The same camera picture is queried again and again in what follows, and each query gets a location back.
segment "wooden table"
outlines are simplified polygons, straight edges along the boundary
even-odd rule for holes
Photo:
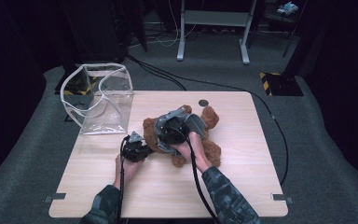
[[[200,115],[199,100],[207,100],[220,117],[210,140],[222,148],[219,169],[244,195],[261,217],[283,217],[287,205],[271,199],[282,194],[278,177],[251,95],[239,91],[135,91],[129,133],[144,133],[145,118],[155,118],[181,105]],[[79,135],[54,200],[52,217],[83,217],[94,196],[115,177],[115,157],[126,134]],[[209,193],[199,174],[205,198]],[[122,217],[209,217],[197,192],[191,163],[174,167],[166,154],[152,154],[126,187]]]

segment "teddy bear leg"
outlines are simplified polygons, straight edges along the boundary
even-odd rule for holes
[[[208,140],[202,141],[202,145],[204,147],[205,156],[208,161],[210,161],[213,166],[220,166],[220,156],[222,154],[222,149],[220,148],[220,146]]]
[[[183,156],[172,156],[171,161],[172,164],[176,167],[182,167],[186,162]]]

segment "person's hand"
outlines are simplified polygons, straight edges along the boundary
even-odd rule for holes
[[[138,168],[144,163],[145,159],[137,162],[132,162],[129,160],[124,160],[124,185],[126,185],[132,177],[136,174]],[[120,155],[116,157],[116,178],[113,186],[117,189],[120,189],[120,171],[121,171],[121,158]]]
[[[188,138],[191,146],[193,147],[194,155],[196,156],[197,168],[204,173],[204,171],[210,168],[212,164],[205,156],[205,150],[202,146],[201,138],[195,132],[189,133]],[[172,145],[172,147],[175,147],[187,161],[191,161],[191,149],[187,142]]]

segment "transparent pouch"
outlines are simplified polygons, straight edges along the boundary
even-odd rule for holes
[[[83,64],[62,83],[60,94],[80,134],[127,132],[133,91],[124,65]]]

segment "black curtain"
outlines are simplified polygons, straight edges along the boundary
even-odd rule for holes
[[[46,46],[30,40],[37,35],[35,28],[21,29],[25,21],[16,20],[25,20],[25,16],[16,19],[0,1],[0,164],[17,142],[42,97],[46,87],[44,69],[58,64]],[[40,63],[43,55],[35,54],[38,49],[46,53],[46,58],[51,58],[51,63]]]
[[[324,125],[358,170],[358,1],[310,1],[304,33],[285,75],[301,75],[324,116]]]
[[[34,59],[46,72],[62,65],[66,72],[81,63],[69,22],[60,0],[4,0]]]

